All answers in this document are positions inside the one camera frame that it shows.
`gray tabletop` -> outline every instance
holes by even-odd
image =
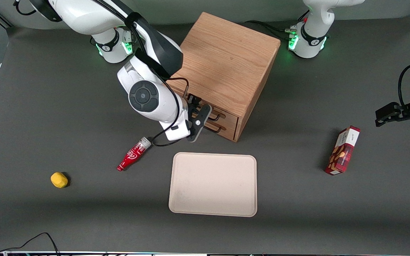
[[[181,42],[190,27],[158,29]],[[0,69],[0,249],[47,231],[62,251],[410,255],[410,123],[374,126],[374,111],[397,101],[410,64],[410,17],[336,21],[314,59],[283,44],[239,142],[204,131],[194,144],[151,149],[122,173],[125,152],[161,127],[130,107],[121,64],[106,63],[71,30],[9,34]],[[408,101],[410,71],[403,90]],[[337,133],[350,125],[362,131],[348,170],[329,176]],[[170,212],[177,152],[253,155],[256,216]],[[57,171],[70,174],[70,187],[51,184]],[[37,239],[26,249],[52,248]]]

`yellow sponge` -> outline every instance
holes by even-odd
[[[55,185],[55,187],[57,188],[64,188],[65,186],[67,186],[67,183],[69,182],[66,176],[59,172],[55,172],[54,174],[52,174],[50,180],[52,181],[53,185]]]

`beige tray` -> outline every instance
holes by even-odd
[[[177,153],[169,208],[175,213],[254,216],[256,159],[250,155]]]

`metal handle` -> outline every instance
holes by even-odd
[[[218,121],[218,119],[221,117],[221,114],[218,114],[215,118],[208,118],[210,121]]]
[[[221,131],[221,129],[222,129],[222,127],[219,127],[219,129],[218,130],[213,130],[213,129],[211,129],[211,128],[208,128],[208,127],[204,127],[205,129],[207,129],[207,130],[209,130],[210,132],[212,132],[212,133],[218,133],[218,132],[220,132]]]

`black cable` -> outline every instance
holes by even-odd
[[[256,24],[260,24],[260,25],[262,25],[262,26],[268,27],[268,28],[270,28],[270,29],[273,29],[273,30],[275,30],[275,31],[284,32],[284,29],[277,28],[277,27],[272,26],[272,25],[270,25],[270,24],[268,24],[268,23],[265,23],[265,22],[263,22],[263,21],[245,21],[245,23],[256,23]]]
[[[36,10],[33,10],[31,12],[28,12],[28,13],[23,13],[23,12],[20,11],[20,8],[18,7],[19,4],[20,4],[20,0],[18,0],[18,1],[16,0],[13,3],[13,6],[15,6],[15,9],[17,9],[17,12],[20,13],[21,15],[23,15],[23,16],[29,16],[29,15],[34,14],[36,12]]]
[[[279,36],[278,34],[275,34],[275,31],[277,32],[284,32],[284,29],[279,29],[276,27],[273,27],[265,22],[262,21],[245,21],[244,23],[255,23],[255,24],[259,24],[261,26],[263,26],[264,28],[267,29],[268,32],[270,32],[270,34],[272,34],[272,36],[276,37],[277,39],[284,39],[283,37]]]
[[[189,88],[189,81],[188,81],[186,78],[169,78],[169,80],[183,80],[183,81],[186,81],[186,87]],[[170,87],[167,83],[164,83],[164,84],[167,86],[168,89],[170,89],[171,92],[173,92],[173,90],[171,89],[171,87]],[[176,118],[175,121],[171,124],[170,127],[172,127],[173,124],[176,123],[176,121],[177,121],[177,119],[178,119],[178,115],[179,115],[179,104],[178,104],[178,102],[177,102],[177,118]],[[160,136],[161,134],[165,133],[168,129],[169,129],[169,128],[167,128],[166,130],[164,130],[164,131],[162,131],[162,132],[156,134],[153,138],[151,138],[151,144],[153,144],[153,146],[156,146],[156,147],[167,147],[167,146],[173,145],[173,144],[175,144],[175,143],[177,143],[178,141],[181,140],[181,139],[177,139],[177,140],[172,141],[172,142],[167,143],[167,144],[156,144],[156,143],[154,143],[154,139],[157,138],[158,136]]]
[[[303,19],[303,17],[306,16],[306,14],[308,14],[308,13],[309,13],[309,9],[306,11],[306,13],[303,13],[303,15],[300,16],[300,18],[298,18],[297,21],[301,21],[301,19]]]
[[[33,237],[33,238],[31,238],[30,240],[26,241],[26,242],[25,242],[22,246],[20,246],[20,247],[11,247],[11,248],[6,248],[6,249],[3,249],[3,250],[0,250],[0,253],[3,252],[3,251],[13,250],[13,249],[21,249],[21,248],[23,248],[23,246],[27,245],[29,242],[31,242],[32,240],[34,240],[35,238],[37,238],[37,237],[39,237],[40,235],[43,235],[43,234],[46,234],[46,235],[48,236],[48,238],[50,238],[50,241],[52,241],[53,248],[55,248],[55,252],[56,252],[57,256],[61,256],[61,255],[60,255],[60,251],[58,250],[58,247],[57,247],[57,245],[55,244],[55,241],[53,241],[53,238],[52,238],[52,237],[50,236],[50,234],[47,233],[47,232],[42,232],[42,233],[40,233],[39,235],[36,235],[35,237]]]
[[[406,107],[406,105],[405,105],[405,103],[404,103],[404,101],[403,101],[403,95],[402,95],[402,93],[401,93],[401,83],[402,83],[402,81],[403,81],[404,74],[406,73],[406,71],[407,71],[409,68],[410,68],[410,65],[407,66],[407,67],[405,67],[405,68],[403,69],[403,71],[401,72],[401,74],[400,74],[400,78],[398,79],[398,98],[400,99],[400,104],[401,104],[402,107]]]

